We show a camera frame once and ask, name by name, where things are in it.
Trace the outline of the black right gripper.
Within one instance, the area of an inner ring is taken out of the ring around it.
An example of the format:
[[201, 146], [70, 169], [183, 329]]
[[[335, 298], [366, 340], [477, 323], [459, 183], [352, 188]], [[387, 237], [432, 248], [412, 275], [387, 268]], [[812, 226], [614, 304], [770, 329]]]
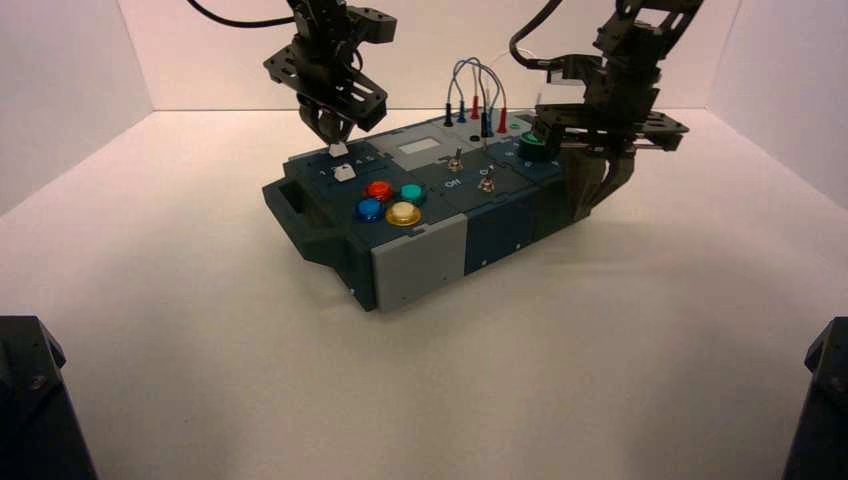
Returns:
[[570, 203], [574, 221], [589, 215], [594, 194], [595, 205], [599, 205], [630, 180], [635, 150], [675, 151], [689, 132], [680, 121], [653, 109], [662, 74], [659, 64], [666, 57], [665, 52], [568, 54], [531, 60], [531, 68], [546, 72], [550, 83], [579, 81], [585, 86], [581, 103], [535, 107], [532, 133], [546, 150], [600, 147], [623, 151], [606, 161], [583, 152], [573, 155]]

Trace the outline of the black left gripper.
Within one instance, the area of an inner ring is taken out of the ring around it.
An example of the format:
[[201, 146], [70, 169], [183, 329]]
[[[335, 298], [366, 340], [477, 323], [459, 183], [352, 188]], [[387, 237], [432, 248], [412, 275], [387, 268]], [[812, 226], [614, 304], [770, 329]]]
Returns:
[[324, 143], [345, 143], [354, 126], [369, 131], [387, 114], [388, 94], [374, 81], [345, 61], [310, 60], [295, 42], [263, 67], [272, 81], [296, 93], [301, 120]]

